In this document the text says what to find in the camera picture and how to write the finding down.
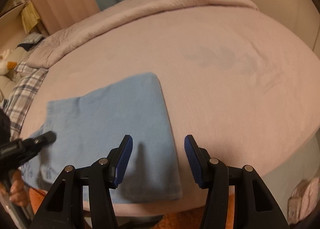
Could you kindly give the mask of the person's left hand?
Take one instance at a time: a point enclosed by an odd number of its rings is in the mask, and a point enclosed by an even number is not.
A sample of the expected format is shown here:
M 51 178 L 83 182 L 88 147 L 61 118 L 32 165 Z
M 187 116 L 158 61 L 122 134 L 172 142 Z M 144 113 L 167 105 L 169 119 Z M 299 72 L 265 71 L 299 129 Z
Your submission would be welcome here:
M 27 207 L 29 205 L 29 197 L 24 189 L 24 181 L 19 170 L 14 171 L 12 174 L 9 200 L 19 207 Z

